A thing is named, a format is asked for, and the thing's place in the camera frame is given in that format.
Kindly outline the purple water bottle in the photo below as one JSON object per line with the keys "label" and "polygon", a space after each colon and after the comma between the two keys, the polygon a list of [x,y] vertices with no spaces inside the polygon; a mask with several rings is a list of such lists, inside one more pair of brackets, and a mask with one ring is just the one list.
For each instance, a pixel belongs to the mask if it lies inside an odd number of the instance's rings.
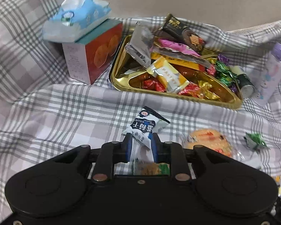
{"label": "purple water bottle", "polygon": [[281,44],[276,43],[269,54],[265,68],[260,74],[252,99],[265,106],[281,81]]}

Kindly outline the pink snack packet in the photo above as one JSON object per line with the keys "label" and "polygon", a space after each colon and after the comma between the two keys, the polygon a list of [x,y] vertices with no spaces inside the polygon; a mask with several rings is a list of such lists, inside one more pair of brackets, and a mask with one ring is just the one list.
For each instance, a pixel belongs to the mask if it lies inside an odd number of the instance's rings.
{"label": "pink snack packet", "polygon": [[191,49],[189,46],[185,44],[181,44],[161,38],[158,38],[156,43],[161,48],[165,48],[171,51],[181,52],[185,55],[193,55],[196,57],[200,57],[200,55],[196,51],[194,51],[193,49]]}

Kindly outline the gold wrapped candies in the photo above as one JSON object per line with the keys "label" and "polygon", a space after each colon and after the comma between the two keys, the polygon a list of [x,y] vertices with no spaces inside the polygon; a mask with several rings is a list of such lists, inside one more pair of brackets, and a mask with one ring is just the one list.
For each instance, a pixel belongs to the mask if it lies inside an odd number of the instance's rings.
{"label": "gold wrapped candies", "polygon": [[198,73],[197,84],[201,88],[201,93],[199,95],[199,98],[219,101],[220,97],[218,95],[216,95],[214,92],[212,92],[214,81],[211,79],[211,77],[215,78],[215,76],[216,76],[217,57],[212,56],[212,57],[206,57],[205,59],[211,64],[211,66],[205,67],[204,72]]}

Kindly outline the purple wrapped candies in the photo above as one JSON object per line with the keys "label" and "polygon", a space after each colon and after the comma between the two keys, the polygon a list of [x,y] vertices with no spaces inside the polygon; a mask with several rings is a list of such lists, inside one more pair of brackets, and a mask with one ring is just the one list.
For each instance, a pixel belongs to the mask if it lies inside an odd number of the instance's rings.
{"label": "purple wrapped candies", "polygon": [[[217,57],[217,61],[220,61],[220,62],[223,62],[224,64],[228,65],[229,66],[229,59],[222,55],[222,54],[219,54],[218,57]],[[233,93],[237,93],[238,92],[238,88],[237,88],[237,80],[235,81],[235,83],[232,84],[231,87],[229,87],[229,89],[233,92]]]}

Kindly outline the gold snack tray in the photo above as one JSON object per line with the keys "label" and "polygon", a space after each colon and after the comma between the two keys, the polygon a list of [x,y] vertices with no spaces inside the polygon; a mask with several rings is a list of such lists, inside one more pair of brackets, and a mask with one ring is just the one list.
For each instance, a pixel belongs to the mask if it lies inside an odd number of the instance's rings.
{"label": "gold snack tray", "polygon": [[224,83],[208,74],[207,68],[192,61],[166,55],[155,48],[152,64],[143,68],[127,51],[126,36],[110,72],[113,87],[120,91],[167,96],[219,107],[238,109],[243,99]]}

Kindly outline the red wrapped candies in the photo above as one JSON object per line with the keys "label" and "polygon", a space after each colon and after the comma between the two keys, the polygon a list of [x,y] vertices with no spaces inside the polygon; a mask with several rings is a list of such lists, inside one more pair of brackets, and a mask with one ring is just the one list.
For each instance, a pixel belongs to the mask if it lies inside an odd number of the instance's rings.
{"label": "red wrapped candies", "polygon": [[[197,76],[199,71],[189,69],[183,66],[178,66],[178,65],[174,65],[173,67],[190,82],[190,84],[186,88],[184,88],[176,95],[185,95],[188,97],[199,98],[199,95],[201,93],[201,88],[197,84],[197,80],[198,80]],[[152,75],[151,78],[146,79],[142,82],[141,87],[142,89],[153,90],[156,92],[166,92],[164,86],[158,81],[158,79],[156,79]]]}

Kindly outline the black chocolate wafer packet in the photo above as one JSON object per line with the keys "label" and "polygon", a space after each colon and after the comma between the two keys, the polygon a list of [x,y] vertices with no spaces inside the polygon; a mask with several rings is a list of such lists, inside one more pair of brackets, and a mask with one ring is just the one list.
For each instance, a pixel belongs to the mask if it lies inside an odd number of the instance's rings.
{"label": "black chocolate wafer packet", "polygon": [[205,47],[205,40],[172,14],[167,15],[161,30],[180,43],[187,45],[198,54],[201,54]]}

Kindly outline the yellow white pastry packet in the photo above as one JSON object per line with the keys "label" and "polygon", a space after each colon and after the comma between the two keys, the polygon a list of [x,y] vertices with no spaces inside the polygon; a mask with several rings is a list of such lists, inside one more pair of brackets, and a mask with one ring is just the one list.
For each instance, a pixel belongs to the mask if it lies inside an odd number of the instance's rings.
{"label": "yellow white pastry packet", "polygon": [[164,57],[155,60],[147,68],[147,72],[158,79],[169,93],[178,94],[190,84]]}

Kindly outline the orange long snack bar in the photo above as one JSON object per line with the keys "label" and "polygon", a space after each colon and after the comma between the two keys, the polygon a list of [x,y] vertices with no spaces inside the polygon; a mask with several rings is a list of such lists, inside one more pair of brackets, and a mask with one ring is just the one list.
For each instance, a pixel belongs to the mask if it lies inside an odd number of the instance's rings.
{"label": "orange long snack bar", "polygon": [[192,62],[192,61],[186,61],[186,60],[182,60],[179,58],[175,58],[175,57],[170,57],[170,56],[166,56],[166,55],[162,55],[156,52],[152,52],[151,53],[151,59],[153,60],[157,60],[160,57],[164,57],[170,64],[173,65],[178,65],[178,66],[183,66],[189,69],[193,69],[193,70],[197,70],[197,71],[201,71],[201,72],[205,72],[206,68],[196,62]]}

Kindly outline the blue white milk candy packet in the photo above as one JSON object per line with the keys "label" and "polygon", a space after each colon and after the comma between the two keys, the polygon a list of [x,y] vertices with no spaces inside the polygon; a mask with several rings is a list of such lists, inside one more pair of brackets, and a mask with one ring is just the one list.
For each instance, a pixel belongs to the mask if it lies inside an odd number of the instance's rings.
{"label": "blue white milk candy packet", "polygon": [[138,112],[133,122],[122,132],[122,135],[126,135],[127,133],[132,134],[136,142],[142,147],[142,151],[139,151],[136,158],[152,163],[153,154],[151,141],[153,133],[160,132],[169,124],[169,120],[152,108],[144,106],[141,111]]}

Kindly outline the green orange snack packet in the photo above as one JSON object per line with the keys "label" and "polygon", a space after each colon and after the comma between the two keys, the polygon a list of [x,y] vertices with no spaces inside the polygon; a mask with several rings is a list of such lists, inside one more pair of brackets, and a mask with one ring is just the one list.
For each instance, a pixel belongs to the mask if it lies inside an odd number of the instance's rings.
{"label": "green orange snack packet", "polygon": [[134,175],[169,175],[170,167],[166,163],[150,163],[143,160],[134,160],[133,162]]}

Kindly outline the red orange pastry box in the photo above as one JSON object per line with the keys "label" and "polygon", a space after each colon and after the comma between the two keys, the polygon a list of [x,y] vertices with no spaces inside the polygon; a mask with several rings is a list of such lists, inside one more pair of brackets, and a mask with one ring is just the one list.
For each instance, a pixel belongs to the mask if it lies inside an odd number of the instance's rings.
{"label": "red orange pastry box", "polygon": [[70,78],[93,84],[110,65],[122,39],[123,23],[107,19],[101,25],[62,48]]}

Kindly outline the green white snack packet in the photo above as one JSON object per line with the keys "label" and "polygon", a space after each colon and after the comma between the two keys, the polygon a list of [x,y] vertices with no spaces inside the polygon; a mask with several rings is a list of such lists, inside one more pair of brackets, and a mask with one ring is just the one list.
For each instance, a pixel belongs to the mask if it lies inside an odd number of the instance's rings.
{"label": "green white snack packet", "polygon": [[246,146],[251,150],[261,151],[268,148],[261,133],[246,133],[244,140],[246,142]]}

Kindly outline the round rice cracker packet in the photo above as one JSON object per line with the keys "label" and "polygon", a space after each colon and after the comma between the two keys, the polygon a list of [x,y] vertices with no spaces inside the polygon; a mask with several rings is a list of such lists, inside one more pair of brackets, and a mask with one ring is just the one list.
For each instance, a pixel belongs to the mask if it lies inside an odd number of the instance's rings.
{"label": "round rice cracker packet", "polygon": [[202,145],[222,155],[232,157],[232,147],[226,137],[211,128],[191,132],[183,144],[185,149],[193,149],[195,145]]}

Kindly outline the grey plaid cloth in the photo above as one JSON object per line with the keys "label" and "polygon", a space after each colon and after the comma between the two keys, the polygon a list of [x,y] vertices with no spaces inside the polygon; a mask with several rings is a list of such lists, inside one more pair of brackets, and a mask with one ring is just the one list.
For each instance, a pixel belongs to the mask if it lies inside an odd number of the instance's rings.
{"label": "grey plaid cloth", "polygon": [[104,73],[93,85],[69,78],[62,47],[45,42],[44,22],[63,0],[0,0],[0,222],[11,214],[4,187],[15,173],[81,144],[94,148],[122,139],[143,106],[170,121],[163,140],[215,128],[239,146],[261,133],[268,149],[260,166],[281,178],[281,82],[264,107],[251,99],[222,107],[112,88]]}

